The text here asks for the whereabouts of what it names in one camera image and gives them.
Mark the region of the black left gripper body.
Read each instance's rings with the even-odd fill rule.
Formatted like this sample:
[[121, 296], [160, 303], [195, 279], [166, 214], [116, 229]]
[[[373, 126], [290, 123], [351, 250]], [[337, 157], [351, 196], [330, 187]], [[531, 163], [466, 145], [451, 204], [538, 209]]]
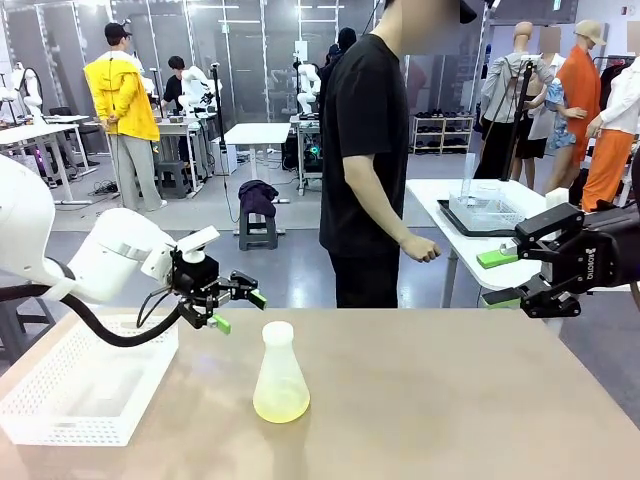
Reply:
[[219, 276], [219, 264], [203, 251], [194, 252], [196, 262], [188, 262], [189, 255], [171, 252], [171, 289], [179, 297], [177, 311], [194, 329], [201, 329], [198, 318], [204, 312], [216, 312], [231, 300], [229, 282]]

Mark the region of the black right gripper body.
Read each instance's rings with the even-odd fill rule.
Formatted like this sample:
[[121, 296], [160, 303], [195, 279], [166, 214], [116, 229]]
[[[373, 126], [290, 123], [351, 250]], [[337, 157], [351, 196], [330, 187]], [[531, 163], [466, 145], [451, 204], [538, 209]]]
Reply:
[[541, 270], [518, 286], [521, 309], [531, 318], [571, 318], [578, 296], [594, 288], [628, 285], [639, 299], [639, 210], [585, 213], [570, 203], [515, 226], [518, 258], [539, 260]]

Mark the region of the person's right hand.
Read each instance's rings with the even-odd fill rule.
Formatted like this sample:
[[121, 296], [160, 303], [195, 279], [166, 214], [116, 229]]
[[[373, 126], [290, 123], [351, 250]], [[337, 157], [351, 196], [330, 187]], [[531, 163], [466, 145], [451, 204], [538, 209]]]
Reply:
[[429, 263], [441, 255], [441, 249], [434, 241], [413, 233], [400, 242], [400, 247], [410, 258], [422, 263]]

